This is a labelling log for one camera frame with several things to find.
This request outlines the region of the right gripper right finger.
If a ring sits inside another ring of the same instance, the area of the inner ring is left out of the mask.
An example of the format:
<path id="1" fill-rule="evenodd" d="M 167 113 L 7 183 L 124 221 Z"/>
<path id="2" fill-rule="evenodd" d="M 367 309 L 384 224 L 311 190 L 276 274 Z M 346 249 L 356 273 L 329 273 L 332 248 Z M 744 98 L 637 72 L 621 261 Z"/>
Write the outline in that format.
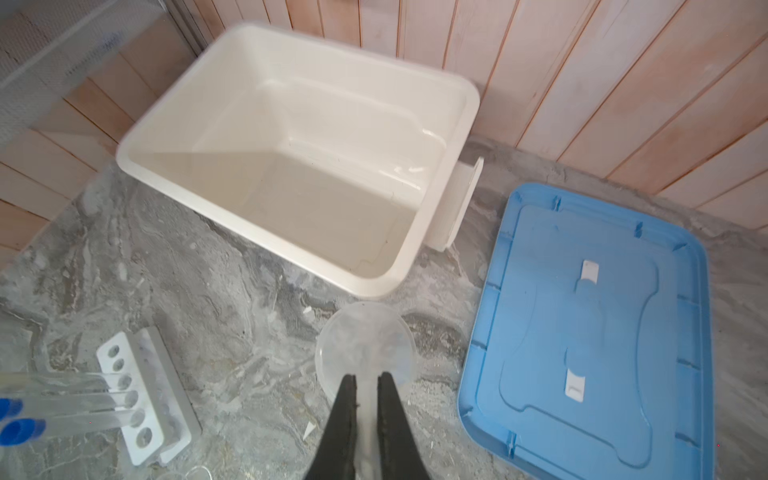
<path id="1" fill-rule="evenodd" d="M 390 372 L 377 381 L 377 437 L 382 479 L 430 479 Z"/>

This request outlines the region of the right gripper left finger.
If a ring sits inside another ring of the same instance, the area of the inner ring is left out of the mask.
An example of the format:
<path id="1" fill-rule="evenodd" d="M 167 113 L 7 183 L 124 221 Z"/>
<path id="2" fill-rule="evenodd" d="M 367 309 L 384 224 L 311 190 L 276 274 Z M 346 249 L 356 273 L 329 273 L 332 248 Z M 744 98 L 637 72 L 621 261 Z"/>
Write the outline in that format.
<path id="1" fill-rule="evenodd" d="M 354 480 L 357 442 L 357 382 L 346 374 L 339 385 L 330 416 L 306 480 Z"/>

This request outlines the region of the clear glass watch dish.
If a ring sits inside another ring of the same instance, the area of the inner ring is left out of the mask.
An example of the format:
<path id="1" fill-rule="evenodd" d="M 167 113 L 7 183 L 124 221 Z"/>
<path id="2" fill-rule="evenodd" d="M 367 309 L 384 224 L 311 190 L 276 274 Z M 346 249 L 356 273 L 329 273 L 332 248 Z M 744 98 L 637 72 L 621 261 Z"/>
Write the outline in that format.
<path id="1" fill-rule="evenodd" d="M 406 400 L 418 370 L 413 334 L 392 307 L 361 301 L 344 306 L 323 326 L 317 337 L 315 369 L 318 382 L 329 402 L 334 402 L 342 378 L 357 379 L 357 398 L 363 398 L 363 384 L 374 383 L 388 372 L 398 395 Z"/>

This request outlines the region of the white plastic storage bin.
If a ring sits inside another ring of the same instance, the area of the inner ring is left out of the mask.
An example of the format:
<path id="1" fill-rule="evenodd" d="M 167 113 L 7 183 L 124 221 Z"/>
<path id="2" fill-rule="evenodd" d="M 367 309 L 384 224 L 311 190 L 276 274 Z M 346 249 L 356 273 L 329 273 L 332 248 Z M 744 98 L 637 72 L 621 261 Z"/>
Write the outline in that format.
<path id="1" fill-rule="evenodd" d="M 364 299 L 447 249 L 483 161 L 469 80 L 259 23 L 219 36 L 119 144 L 119 167 Z"/>

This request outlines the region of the blue capped test tube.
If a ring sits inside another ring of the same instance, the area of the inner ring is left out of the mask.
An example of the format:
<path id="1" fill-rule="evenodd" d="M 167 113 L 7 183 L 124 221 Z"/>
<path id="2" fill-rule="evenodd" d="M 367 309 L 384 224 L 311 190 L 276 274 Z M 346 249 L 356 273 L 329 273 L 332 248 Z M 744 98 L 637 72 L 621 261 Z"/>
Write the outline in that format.
<path id="1" fill-rule="evenodd" d="M 102 411 L 48 419 L 22 418 L 1 430 L 1 446 L 12 447 L 38 439 L 68 437 L 98 431 L 135 427 L 145 419 L 143 409 Z"/>
<path id="2" fill-rule="evenodd" d="M 139 393 L 136 391 L 5 396 L 1 398 L 1 420 L 42 419 L 130 409 L 137 404 L 138 400 Z"/>

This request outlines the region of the clear glass test tube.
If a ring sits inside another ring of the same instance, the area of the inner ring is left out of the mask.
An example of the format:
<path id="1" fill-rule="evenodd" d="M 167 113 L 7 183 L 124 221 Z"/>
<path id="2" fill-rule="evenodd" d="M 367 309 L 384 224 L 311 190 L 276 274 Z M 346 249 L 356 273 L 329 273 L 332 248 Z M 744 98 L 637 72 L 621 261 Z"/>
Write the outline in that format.
<path id="1" fill-rule="evenodd" d="M 2 372 L 1 394 L 14 396 L 121 391 L 131 383 L 130 375 L 120 373 Z"/>

